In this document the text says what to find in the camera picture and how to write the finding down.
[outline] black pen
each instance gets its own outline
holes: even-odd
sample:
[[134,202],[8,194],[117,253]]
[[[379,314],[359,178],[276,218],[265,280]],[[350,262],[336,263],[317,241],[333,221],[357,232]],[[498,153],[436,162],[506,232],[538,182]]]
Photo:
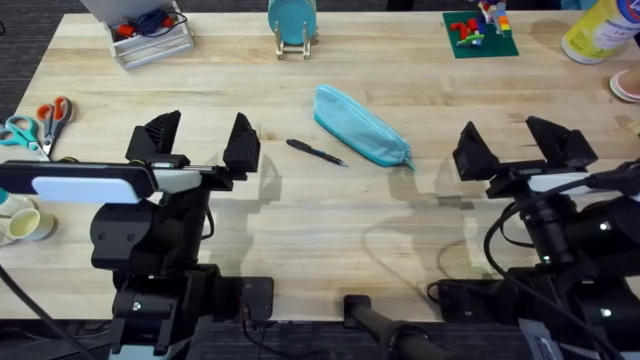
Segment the black pen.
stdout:
[[310,145],[307,145],[307,144],[303,143],[300,140],[289,139],[289,140],[287,140],[287,144],[289,146],[295,148],[295,149],[298,149],[300,151],[304,151],[304,152],[306,152],[308,154],[311,154],[311,155],[315,155],[315,156],[317,156],[317,157],[319,157],[321,159],[327,160],[328,162],[334,163],[336,165],[349,166],[344,161],[342,161],[342,160],[340,160],[340,159],[338,159],[336,157],[333,157],[333,156],[327,154],[324,151],[316,150],[316,149],[312,148]]

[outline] scissors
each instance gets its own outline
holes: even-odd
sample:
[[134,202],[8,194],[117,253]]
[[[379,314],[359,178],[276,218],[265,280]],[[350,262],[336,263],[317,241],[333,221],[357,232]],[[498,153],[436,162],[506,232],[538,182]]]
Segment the scissors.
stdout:
[[38,160],[51,161],[38,142],[38,124],[28,116],[14,115],[7,119],[4,129],[0,129],[0,145],[21,145],[35,152]]
[[51,155],[53,144],[55,143],[60,131],[71,119],[73,113],[73,104],[66,96],[58,96],[53,105],[44,104],[38,108],[38,120],[44,124],[44,152]]

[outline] blue round object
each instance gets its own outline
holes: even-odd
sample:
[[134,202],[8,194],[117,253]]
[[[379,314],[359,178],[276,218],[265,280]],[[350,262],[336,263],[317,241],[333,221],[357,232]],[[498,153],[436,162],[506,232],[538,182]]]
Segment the blue round object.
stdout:
[[278,21],[282,41],[287,44],[304,43],[302,25],[305,21],[309,37],[316,33],[316,10],[307,0],[272,0],[268,15],[271,30],[276,30]]

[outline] floor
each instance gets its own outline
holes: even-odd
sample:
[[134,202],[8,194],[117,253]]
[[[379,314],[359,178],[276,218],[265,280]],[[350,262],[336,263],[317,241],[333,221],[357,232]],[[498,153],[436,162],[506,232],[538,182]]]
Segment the floor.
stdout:
[[[554,8],[554,0],[510,0],[510,9]],[[265,11],[268,0],[178,0],[185,12]],[[319,11],[384,11],[386,0],[321,0]],[[466,0],[415,0],[414,10],[463,10],[473,5]],[[0,0],[0,21],[6,34],[0,36],[0,121],[12,115],[44,51],[65,13],[81,13],[86,9],[78,0]],[[0,322],[0,358],[43,359],[44,354],[62,356],[72,353],[60,340],[47,339],[47,330],[29,323],[40,335],[25,335],[7,330],[18,326]],[[443,348],[464,354],[467,359],[531,358],[524,338],[517,329],[494,325],[459,326],[427,324],[430,339]],[[199,331],[202,341],[194,346],[190,359],[275,359],[268,353],[258,354],[241,330],[233,324],[207,324]],[[266,330],[265,343],[287,351],[329,348],[337,359],[378,359],[379,350],[364,333],[345,330],[338,323],[277,324]],[[89,347],[99,347],[104,336],[83,338]]]

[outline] lego figure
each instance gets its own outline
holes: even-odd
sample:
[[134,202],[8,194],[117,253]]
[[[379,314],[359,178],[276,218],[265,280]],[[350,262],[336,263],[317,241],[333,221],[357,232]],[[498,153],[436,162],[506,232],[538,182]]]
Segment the lego figure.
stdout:
[[478,23],[476,19],[471,18],[467,20],[467,24],[463,22],[453,23],[450,26],[451,31],[460,31],[460,40],[456,43],[456,46],[480,46],[484,39],[485,27],[484,24]]
[[478,14],[467,23],[457,22],[450,26],[450,31],[460,31],[460,40],[456,46],[481,46],[487,31],[486,24],[494,24],[496,33],[511,37],[511,26],[507,18],[506,0],[470,0],[478,1]]
[[480,13],[476,16],[478,23],[494,24],[496,26],[496,33],[505,37],[511,37],[511,26],[507,18],[506,0],[479,0],[478,8],[480,8]]

